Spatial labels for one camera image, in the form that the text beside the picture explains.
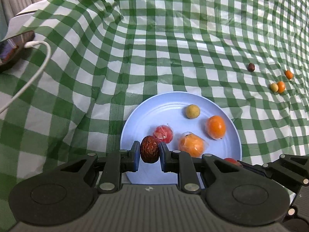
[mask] blue plate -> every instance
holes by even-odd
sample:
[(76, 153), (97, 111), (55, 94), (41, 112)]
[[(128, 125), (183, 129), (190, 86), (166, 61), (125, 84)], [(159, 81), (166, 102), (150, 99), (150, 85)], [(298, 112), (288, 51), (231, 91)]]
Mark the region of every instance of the blue plate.
[[(196, 104), (200, 108), (200, 116), (188, 119), (185, 108)], [(226, 124), (226, 134), (223, 139), (211, 139), (205, 133), (205, 122), (213, 116), (220, 115)], [(241, 143), (233, 122), (219, 106), (207, 98), (182, 91), (173, 91), (155, 95), (142, 102), (129, 116), (123, 128), (120, 149), (130, 149), (133, 142), (142, 142), (147, 135), (152, 135), (158, 125), (168, 125), (174, 132), (174, 138), (167, 144), (169, 150), (177, 150), (178, 138), (184, 132), (192, 132), (203, 138), (208, 144), (204, 153), (211, 153), (222, 159), (230, 157), (241, 160)], [(153, 164), (139, 162), (137, 172), (127, 172), (133, 184), (176, 184), (177, 174), (163, 173), (160, 160)]]

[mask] checkered tablecloth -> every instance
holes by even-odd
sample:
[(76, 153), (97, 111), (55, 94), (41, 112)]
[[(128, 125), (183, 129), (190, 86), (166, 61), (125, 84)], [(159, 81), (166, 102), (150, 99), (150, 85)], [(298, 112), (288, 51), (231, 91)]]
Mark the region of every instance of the checkered tablecloth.
[[(47, 41), (52, 58), (0, 114), (3, 230), (14, 223), (7, 200), (15, 184), (90, 151), (119, 149), (129, 114), (158, 93), (188, 91), (218, 104), (238, 130), (245, 162), (309, 153), (308, 0), (48, 1), (23, 31)], [(0, 74), (0, 106), (45, 53), (26, 50)], [(272, 93), (269, 84), (280, 80), (286, 91)]]

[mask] tomato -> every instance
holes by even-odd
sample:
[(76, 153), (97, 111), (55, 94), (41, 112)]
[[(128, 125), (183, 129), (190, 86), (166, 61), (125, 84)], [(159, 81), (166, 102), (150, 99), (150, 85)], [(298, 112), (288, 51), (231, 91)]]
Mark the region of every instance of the tomato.
[(173, 131), (167, 125), (158, 126), (153, 134), (155, 138), (157, 138), (160, 142), (165, 142), (166, 144), (170, 143), (173, 139)]
[(232, 163), (232, 164), (234, 164), (234, 165), (236, 165), (236, 166), (240, 166), (240, 167), (243, 166), (243, 165), (241, 165), (237, 160), (232, 159), (232, 158), (225, 158), (224, 160), (227, 161), (227, 162), (230, 162), (230, 163)]

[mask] white cable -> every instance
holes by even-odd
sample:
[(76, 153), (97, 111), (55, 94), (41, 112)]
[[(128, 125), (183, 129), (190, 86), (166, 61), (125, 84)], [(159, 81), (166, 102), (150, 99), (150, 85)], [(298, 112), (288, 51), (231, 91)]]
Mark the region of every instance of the white cable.
[(33, 83), (33, 81), (35, 81), (35, 79), (37, 79), (37, 77), (44, 71), (49, 59), (50, 59), (50, 55), (51, 55), (51, 48), (50, 48), (50, 45), (47, 43), (47, 42), (44, 42), (44, 41), (30, 41), (30, 42), (27, 42), (24, 46), (24, 48), (31, 48), (35, 45), (38, 45), (38, 44), (44, 44), (47, 48), (47, 54), (46, 54), (46, 58), (44, 59), (44, 62), (42, 63), (42, 65), (40, 66), (40, 68), (37, 70), (37, 72), (32, 76), (32, 78), (13, 96), (13, 98), (6, 104), (4, 105), (4, 107), (2, 107), (0, 109), (0, 114), (5, 110), (7, 109), (10, 104), (13, 103), (13, 101), (15, 99), (17, 99), (20, 95), (22, 95), (22, 93), (27, 90), (27, 88)]

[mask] smartphone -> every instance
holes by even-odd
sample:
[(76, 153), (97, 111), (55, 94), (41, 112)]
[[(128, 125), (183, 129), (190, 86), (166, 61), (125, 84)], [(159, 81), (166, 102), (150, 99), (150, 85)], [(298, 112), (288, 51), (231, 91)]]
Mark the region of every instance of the smartphone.
[(25, 43), (33, 39), (34, 31), (29, 31), (0, 42), (0, 72), (10, 69), (19, 60)]

